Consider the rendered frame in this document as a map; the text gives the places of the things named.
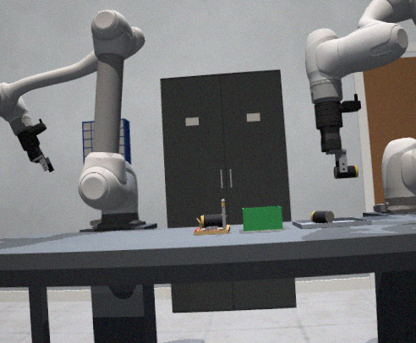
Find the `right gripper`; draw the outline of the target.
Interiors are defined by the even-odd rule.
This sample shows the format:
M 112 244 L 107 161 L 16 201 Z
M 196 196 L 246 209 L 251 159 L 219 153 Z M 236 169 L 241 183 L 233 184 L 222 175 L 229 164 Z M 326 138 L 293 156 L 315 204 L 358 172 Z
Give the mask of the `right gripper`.
M 36 137 L 36 135 L 47 129 L 41 119 L 39 119 L 39 121 L 40 123 L 33 126 L 30 117 L 18 117 L 10 123 L 10 127 L 12 128 L 14 135 L 18 137 L 23 150 L 27 152 L 30 161 L 41 164 L 44 172 L 46 170 L 52 172 L 54 171 L 52 163 L 50 162 L 49 157 L 45 158 L 43 155 L 39 146 L 40 142 Z

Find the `tan battery holder board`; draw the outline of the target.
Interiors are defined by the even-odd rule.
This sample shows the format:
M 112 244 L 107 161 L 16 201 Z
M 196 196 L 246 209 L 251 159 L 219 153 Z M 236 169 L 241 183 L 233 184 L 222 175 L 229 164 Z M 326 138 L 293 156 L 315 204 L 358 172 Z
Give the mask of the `tan battery holder board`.
M 211 235 L 211 234 L 228 234 L 230 230 L 230 225 L 226 225 L 226 212 L 225 212 L 225 199 L 221 200 L 222 202 L 222 226 L 208 226 L 202 228 L 201 222 L 198 218 L 196 220 L 200 223 L 200 227 L 194 231 L 194 235 Z

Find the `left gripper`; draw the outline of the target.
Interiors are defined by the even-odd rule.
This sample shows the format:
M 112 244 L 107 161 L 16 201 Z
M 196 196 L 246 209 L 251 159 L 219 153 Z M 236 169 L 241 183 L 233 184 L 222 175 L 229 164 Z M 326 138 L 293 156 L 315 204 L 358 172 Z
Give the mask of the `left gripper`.
M 321 152 L 335 154 L 339 172 L 348 172 L 347 149 L 342 149 L 340 128 L 343 126 L 342 113 L 361 109 L 358 94 L 354 94 L 354 101 L 341 104 L 342 81 L 338 79 L 324 79 L 310 84 L 310 94 L 315 104 L 316 129 L 320 130 L 321 135 Z

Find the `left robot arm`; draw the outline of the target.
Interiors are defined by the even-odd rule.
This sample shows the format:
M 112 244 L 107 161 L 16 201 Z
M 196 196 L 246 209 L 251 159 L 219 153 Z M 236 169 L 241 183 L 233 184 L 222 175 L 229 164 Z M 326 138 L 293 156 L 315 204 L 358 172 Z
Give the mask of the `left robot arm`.
M 396 61 L 408 47 L 408 35 L 396 23 L 408 19 L 416 25 L 416 0 L 373 0 L 352 34 L 338 39 L 329 29 L 312 32 L 305 46 L 309 84 L 324 79 L 342 81 L 349 74 Z M 387 199 L 374 205 L 374 212 L 416 212 L 416 139 L 391 141 L 381 170 Z

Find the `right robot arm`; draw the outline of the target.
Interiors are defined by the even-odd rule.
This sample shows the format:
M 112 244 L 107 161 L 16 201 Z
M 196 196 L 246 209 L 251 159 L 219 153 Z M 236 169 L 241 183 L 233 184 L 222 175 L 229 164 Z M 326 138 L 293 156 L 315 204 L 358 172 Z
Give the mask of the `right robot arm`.
M 113 10 L 98 12 L 91 22 L 91 32 L 94 51 L 80 62 L 12 84 L 1 83 L 0 117 L 10 124 L 18 117 L 29 116 L 21 97 L 24 93 L 79 79 L 97 70 L 93 150 L 85 158 L 78 184 L 79 195 L 91 208 L 106 214 L 90 221 L 93 229 L 146 225 L 139 220 L 134 168 L 127 161 L 125 165 L 125 159 L 119 154 L 123 62 L 140 50 L 145 37 L 141 30 L 131 27 Z

